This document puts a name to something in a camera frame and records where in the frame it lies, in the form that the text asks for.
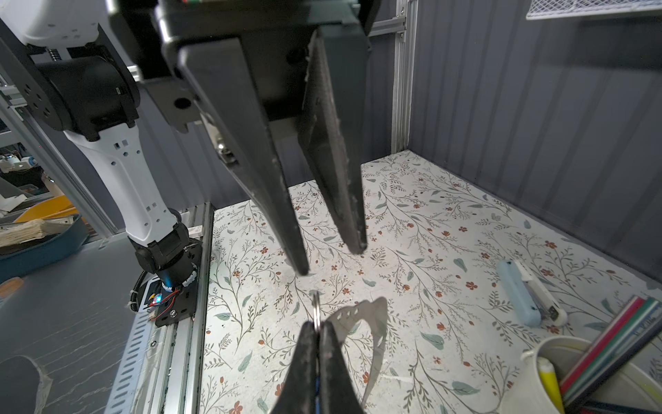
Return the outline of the blue bin with clutter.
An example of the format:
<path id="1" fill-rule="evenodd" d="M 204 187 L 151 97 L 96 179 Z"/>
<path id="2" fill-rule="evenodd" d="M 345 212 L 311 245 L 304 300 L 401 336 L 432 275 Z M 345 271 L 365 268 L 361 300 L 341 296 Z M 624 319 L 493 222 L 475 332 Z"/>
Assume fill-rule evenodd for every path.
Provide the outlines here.
<path id="1" fill-rule="evenodd" d="M 1 223 L 1 281 L 19 278 L 77 253 L 90 235 L 87 222 L 64 195 Z"/>

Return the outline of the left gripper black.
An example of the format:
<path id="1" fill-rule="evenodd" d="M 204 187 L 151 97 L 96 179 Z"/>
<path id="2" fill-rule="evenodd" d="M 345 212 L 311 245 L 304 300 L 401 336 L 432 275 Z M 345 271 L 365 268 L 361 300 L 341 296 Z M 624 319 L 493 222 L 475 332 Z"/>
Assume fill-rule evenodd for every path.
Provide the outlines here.
<path id="1" fill-rule="evenodd" d="M 223 139 L 220 158 L 300 275 L 310 264 L 267 118 L 297 117 L 303 106 L 304 157 L 342 241 L 362 254 L 366 34 L 380 7 L 379 1 L 106 4 L 112 31 L 174 129 L 185 133 L 200 119 L 193 92 L 199 98 Z"/>

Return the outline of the yellow highlighter in cup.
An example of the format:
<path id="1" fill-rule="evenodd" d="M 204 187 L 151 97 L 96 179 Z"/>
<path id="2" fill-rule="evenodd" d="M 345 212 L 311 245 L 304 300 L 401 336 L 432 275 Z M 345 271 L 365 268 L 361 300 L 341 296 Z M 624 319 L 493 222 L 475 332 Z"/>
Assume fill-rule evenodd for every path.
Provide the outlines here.
<path id="1" fill-rule="evenodd" d="M 541 384 L 558 413 L 564 414 L 565 408 L 560 392 L 560 384 L 557 379 L 554 365 L 550 360 L 544 357 L 536 358 L 537 372 Z"/>

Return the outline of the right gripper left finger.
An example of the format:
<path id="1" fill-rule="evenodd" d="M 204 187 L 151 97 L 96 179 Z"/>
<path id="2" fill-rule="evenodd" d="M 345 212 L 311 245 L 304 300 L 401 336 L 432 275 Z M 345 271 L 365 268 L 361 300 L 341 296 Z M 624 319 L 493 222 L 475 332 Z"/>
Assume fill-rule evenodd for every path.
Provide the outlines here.
<path id="1" fill-rule="evenodd" d="M 318 335 L 312 322 L 303 324 L 291 365 L 272 413 L 315 413 Z"/>

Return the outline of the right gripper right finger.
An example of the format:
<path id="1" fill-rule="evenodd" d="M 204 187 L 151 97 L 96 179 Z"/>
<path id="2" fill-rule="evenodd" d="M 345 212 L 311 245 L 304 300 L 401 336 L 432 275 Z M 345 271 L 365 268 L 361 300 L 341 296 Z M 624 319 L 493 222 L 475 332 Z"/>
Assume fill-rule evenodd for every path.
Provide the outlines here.
<path id="1" fill-rule="evenodd" d="M 322 323 L 318 345 L 319 412 L 321 414 L 363 413 L 331 322 Z"/>

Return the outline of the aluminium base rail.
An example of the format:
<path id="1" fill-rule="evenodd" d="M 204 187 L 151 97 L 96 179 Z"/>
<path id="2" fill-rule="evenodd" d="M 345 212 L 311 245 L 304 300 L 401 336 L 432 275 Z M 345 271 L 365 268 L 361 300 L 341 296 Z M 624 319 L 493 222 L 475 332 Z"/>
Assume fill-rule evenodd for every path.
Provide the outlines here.
<path id="1" fill-rule="evenodd" d="M 160 307 L 148 303 L 159 280 L 148 281 L 104 413 L 200 412 L 213 213 L 205 203 L 182 214 L 194 236 L 195 279 Z"/>

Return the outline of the light blue stapler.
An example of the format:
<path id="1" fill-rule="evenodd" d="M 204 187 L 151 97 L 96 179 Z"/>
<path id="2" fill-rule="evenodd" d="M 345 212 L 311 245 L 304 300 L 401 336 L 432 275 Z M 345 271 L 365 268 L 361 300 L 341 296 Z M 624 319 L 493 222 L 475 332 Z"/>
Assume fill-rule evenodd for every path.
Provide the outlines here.
<path id="1" fill-rule="evenodd" d="M 532 328 L 541 327 L 544 320 L 555 327 L 567 324 L 567 312 L 521 262 L 501 260 L 496 269 L 515 315 L 522 324 Z"/>

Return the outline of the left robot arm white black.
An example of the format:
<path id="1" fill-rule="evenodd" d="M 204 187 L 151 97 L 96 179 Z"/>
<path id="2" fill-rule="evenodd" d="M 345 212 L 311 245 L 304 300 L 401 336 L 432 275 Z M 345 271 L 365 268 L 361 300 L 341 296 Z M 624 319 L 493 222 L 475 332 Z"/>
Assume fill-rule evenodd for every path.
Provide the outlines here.
<path id="1" fill-rule="evenodd" d="M 367 248 L 360 171 L 378 1 L 4 1 L 1 64 L 31 115 L 91 162 L 144 271 L 188 286 L 190 238 L 142 153 L 141 90 L 180 132 L 201 120 L 291 266 L 309 261 L 272 124 L 293 121 L 348 250 Z"/>

